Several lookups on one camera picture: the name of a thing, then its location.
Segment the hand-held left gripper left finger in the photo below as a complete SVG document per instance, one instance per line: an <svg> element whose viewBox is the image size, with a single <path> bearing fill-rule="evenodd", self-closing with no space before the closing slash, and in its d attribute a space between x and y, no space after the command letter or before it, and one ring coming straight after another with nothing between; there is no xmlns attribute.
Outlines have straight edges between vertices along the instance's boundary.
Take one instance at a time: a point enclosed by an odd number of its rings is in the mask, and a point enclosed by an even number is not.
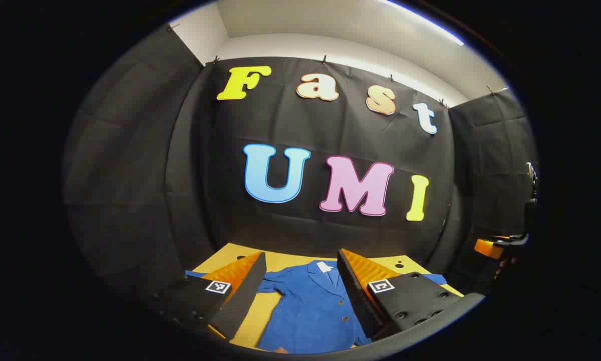
<svg viewBox="0 0 601 361"><path fill-rule="evenodd" d="M229 341L247 316L265 273L266 255L254 252L204 276L186 274L146 302L188 334Z"/></svg>

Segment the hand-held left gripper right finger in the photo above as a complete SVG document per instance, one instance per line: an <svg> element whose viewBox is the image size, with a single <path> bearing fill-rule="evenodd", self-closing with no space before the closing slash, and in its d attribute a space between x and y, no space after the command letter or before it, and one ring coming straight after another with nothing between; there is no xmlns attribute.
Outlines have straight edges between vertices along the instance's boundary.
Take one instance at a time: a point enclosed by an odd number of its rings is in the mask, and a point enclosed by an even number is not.
<svg viewBox="0 0 601 361"><path fill-rule="evenodd" d="M481 293L458 295L431 274L399 274L346 249L338 252L337 268L363 332L373 341L432 321L454 322L485 299Z"/></svg>

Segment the blue corduroy jacket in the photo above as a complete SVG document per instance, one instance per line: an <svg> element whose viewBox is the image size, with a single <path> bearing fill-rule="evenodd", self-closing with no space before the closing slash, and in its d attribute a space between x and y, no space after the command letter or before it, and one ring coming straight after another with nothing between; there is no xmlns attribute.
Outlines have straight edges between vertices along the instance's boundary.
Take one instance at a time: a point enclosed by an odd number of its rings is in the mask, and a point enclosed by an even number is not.
<svg viewBox="0 0 601 361"><path fill-rule="evenodd" d="M294 354L342 351L371 343L334 260L274 252L246 317L230 343Z"/></svg>

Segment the black backdrop cloth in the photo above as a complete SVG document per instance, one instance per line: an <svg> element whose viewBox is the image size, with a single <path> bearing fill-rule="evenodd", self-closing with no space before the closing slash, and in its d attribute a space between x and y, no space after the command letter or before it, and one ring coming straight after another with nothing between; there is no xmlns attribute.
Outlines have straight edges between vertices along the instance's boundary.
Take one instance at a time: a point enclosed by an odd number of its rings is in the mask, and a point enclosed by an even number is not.
<svg viewBox="0 0 601 361"><path fill-rule="evenodd" d="M466 290L477 238L524 231L540 159L508 89L455 107L344 64L201 64L163 27L87 92L62 161L80 251L157 292L227 244L406 256Z"/></svg>

